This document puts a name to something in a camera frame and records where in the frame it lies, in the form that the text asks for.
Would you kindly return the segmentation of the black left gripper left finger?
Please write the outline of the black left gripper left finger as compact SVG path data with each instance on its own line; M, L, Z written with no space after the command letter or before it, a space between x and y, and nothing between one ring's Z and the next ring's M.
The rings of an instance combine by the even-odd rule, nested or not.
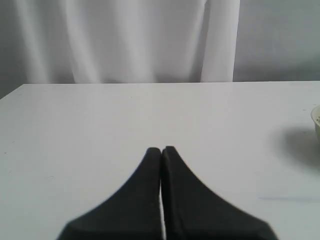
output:
M109 199L70 221L60 240L161 240L161 151L150 147L137 169Z

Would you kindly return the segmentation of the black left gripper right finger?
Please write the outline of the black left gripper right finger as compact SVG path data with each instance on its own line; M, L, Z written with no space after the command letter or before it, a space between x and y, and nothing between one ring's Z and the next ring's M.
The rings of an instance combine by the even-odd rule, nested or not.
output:
M211 191L178 151L161 156L161 195L168 240L276 240L269 224Z

